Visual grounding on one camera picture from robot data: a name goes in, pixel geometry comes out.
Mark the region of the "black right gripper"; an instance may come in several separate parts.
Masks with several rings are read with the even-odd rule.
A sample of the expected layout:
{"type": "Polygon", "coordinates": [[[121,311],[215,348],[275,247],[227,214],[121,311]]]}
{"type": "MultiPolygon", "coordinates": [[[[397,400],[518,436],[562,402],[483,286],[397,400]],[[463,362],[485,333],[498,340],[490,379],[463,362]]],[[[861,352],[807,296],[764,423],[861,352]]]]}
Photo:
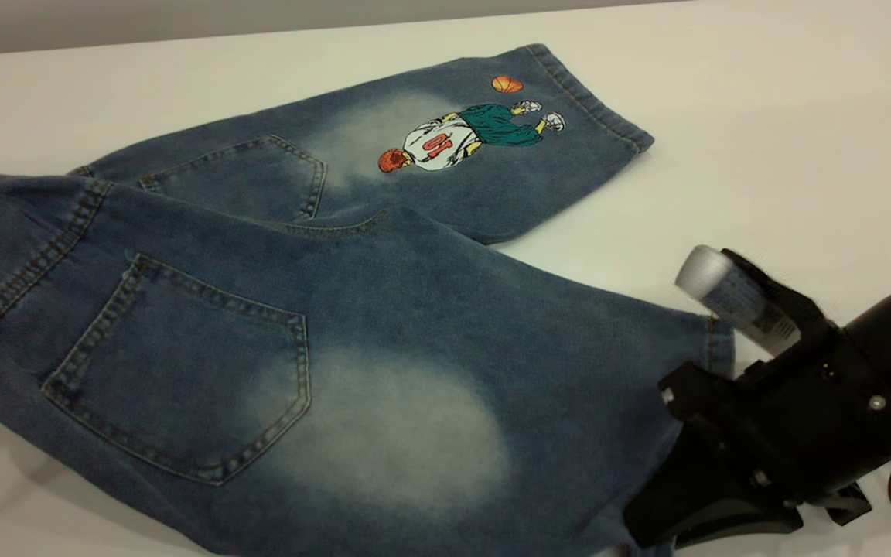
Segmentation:
{"type": "Polygon", "coordinates": [[[683,428],[626,505],[641,548],[791,535],[798,505],[866,514],[857,480],[891,461],[891,323],[832,330],[736,380],[682,364],[659,383],[683,428]]]}

